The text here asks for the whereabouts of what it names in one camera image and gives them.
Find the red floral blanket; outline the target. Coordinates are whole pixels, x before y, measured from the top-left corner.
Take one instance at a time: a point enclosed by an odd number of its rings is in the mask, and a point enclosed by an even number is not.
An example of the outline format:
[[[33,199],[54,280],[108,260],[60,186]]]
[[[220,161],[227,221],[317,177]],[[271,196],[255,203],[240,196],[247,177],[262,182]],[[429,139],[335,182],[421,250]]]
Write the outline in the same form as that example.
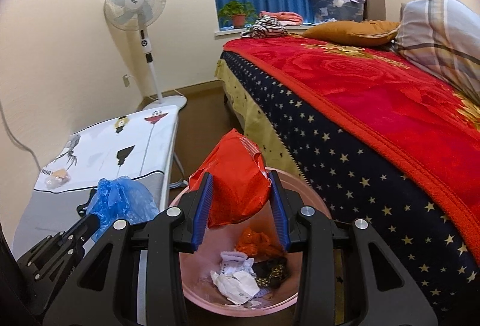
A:
[[[240,38],[224,50],[286,86],[400,169],[479,254],[479,129],[470,101],[389,51],[285,36]]]

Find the pink plastic trash bin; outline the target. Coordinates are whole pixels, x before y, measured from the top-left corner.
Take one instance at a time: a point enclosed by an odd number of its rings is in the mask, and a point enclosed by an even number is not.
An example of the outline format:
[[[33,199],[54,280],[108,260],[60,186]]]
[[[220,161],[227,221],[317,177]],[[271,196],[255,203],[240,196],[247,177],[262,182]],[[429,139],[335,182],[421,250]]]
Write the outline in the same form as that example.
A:
[[[241,223],[207,229],[199,249],[180,256],[183,293],[218,315],[271,315],[297,302],[301,263],[281,248],[264,205]]]

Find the yellow star bed skirt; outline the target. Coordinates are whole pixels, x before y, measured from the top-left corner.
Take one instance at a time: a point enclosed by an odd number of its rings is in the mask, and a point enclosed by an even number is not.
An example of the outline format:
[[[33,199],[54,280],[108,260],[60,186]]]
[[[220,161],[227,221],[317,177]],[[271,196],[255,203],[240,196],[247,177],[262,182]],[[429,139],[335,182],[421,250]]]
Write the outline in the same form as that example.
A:
[[[267,116],[240,84],[223,59],[217,61],[215,77],[223,85],[227,104],[237,117],[243,134],[260,148],[266,165],[286,171],[294,177],[304,180],[304,175]]]

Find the orange plastic bag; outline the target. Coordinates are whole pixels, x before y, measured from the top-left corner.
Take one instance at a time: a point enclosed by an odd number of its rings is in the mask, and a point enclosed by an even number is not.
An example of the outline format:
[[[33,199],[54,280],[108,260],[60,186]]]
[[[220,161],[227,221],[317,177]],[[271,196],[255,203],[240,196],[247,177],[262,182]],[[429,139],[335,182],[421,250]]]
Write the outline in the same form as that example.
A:
[[[242,231],[234,249],[257,261],[267,261],[286,255],[284,249],[276,245],[269,235],[263,232],[258,233],[250,227]]]

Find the red plastic bag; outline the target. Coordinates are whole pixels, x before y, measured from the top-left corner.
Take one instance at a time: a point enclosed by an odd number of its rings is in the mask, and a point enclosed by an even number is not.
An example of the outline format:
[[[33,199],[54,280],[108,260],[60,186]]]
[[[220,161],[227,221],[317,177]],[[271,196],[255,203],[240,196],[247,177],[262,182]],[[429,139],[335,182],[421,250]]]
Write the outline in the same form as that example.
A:
[[[212,175],[208,227],[238,224],[259,212],[269,199],[271,180],[259,147],[232,129],[226,133],[189,178],[197,190],[203,175]]]

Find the black snack wrapper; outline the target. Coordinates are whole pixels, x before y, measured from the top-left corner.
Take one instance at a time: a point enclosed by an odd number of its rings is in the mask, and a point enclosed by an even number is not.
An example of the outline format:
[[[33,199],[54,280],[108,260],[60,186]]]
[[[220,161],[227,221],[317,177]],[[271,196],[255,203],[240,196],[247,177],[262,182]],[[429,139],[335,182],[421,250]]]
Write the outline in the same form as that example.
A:
[[[260,288],[277,289],[290,275],[285,257],[254,263],[252,269]]]

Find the white standing fan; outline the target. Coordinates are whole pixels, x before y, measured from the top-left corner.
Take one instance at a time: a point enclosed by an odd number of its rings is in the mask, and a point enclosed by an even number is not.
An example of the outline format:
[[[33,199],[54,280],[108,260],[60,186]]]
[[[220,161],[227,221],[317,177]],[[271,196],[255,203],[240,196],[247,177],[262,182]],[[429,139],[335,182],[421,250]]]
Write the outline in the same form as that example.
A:
[[[153,85],[157,93],[157,99],[147,105],[148,109],[166,106],[176,107],[181,110],[187,104],[187,98],[180,94],[163,96],[160,91],[160,83],[155,71],[154,57],[151,39],[147,28],[160,18],[166,6],[167,0],[105,0],[103,12],[106,21],[122,31],[135,31],[139,34],[140,45],[145,56]]]

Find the white paper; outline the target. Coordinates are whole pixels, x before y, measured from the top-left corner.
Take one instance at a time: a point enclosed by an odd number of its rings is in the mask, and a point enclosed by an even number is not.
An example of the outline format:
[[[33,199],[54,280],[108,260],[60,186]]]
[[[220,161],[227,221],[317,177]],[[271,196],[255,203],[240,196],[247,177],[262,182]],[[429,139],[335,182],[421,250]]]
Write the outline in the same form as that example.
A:
[[[222,251],[220,254],[219,269],[210,272],[212,282],[229,302],[244,305],[260,291],[252,269],[255,260],[238,251]]]

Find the orange brown cushion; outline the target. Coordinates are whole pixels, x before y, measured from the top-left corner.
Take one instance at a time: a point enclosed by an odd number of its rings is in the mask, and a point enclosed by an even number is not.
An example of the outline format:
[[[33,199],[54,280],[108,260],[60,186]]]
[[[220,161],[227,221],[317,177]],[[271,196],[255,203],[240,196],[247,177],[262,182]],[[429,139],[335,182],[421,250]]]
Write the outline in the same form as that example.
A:
[[[394,40],[399,28],[399,22],[386,20],[341,20],[320,23],[305,31],[302,36],[342,46],[377,47]]]

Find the pink folded clothes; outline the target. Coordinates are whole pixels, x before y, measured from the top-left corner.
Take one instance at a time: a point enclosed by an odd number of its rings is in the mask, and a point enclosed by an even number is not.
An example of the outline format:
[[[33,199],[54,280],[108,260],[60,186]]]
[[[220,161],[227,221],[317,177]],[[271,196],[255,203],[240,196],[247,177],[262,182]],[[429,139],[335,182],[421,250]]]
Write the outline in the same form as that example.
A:
[[[279,11],[279,12],[270,12],[262,11],[259,13],[261,18],[271,17],[277,19],[277,21],[283,26],[300,26],[304,23],[304,19],[301,15],[295,12],[289,11]]]

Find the clear plastic storage box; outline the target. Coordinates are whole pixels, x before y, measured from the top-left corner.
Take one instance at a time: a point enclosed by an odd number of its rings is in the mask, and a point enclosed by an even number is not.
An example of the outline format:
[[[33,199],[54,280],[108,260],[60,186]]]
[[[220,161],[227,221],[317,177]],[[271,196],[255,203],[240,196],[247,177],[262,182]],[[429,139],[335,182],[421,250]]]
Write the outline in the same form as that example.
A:
[[[309,0],[315,23],[329,20],[364,19],[366,0]]]

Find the blue plastic bag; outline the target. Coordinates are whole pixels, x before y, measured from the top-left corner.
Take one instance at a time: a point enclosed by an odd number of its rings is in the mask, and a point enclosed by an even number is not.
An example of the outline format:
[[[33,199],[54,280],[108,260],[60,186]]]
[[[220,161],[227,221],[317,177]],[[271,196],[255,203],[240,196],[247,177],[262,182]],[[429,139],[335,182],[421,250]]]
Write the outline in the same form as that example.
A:
[[[152,220],[159,213],[151,192],[129,177],[101,179],[86,209],[87,215],[95,214],[100,222],[99,229],[92,235],[94,242],[118,219],[140,224]]]

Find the black white striped cloth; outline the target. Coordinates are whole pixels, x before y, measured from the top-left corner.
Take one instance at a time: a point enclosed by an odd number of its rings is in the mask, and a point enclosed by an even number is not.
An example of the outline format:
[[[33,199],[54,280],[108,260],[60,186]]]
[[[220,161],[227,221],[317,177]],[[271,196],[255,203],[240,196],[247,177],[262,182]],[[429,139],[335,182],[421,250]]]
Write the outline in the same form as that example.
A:
[[[288,35],[287,29],[272,16],[263,16],[241,32],[240,38],[281,38]]]

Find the plaid pillow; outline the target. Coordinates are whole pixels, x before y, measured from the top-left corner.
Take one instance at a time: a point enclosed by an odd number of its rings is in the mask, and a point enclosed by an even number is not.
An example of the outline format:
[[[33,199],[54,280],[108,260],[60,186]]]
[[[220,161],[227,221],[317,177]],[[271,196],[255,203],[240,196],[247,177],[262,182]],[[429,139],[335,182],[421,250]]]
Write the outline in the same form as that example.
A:
[[[459,0],[402,4],[395,51],[479,104],[479,14]]]

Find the clear wrapper with orange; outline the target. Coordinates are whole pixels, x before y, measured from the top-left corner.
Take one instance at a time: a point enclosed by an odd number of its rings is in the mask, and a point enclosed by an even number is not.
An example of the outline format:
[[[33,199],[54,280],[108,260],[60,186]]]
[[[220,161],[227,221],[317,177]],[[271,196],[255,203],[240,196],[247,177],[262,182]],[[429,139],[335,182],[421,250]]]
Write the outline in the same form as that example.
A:
[[[57,189],[70,181],[71,177],[65,168],[53,171],[45,180],[46,188]]]

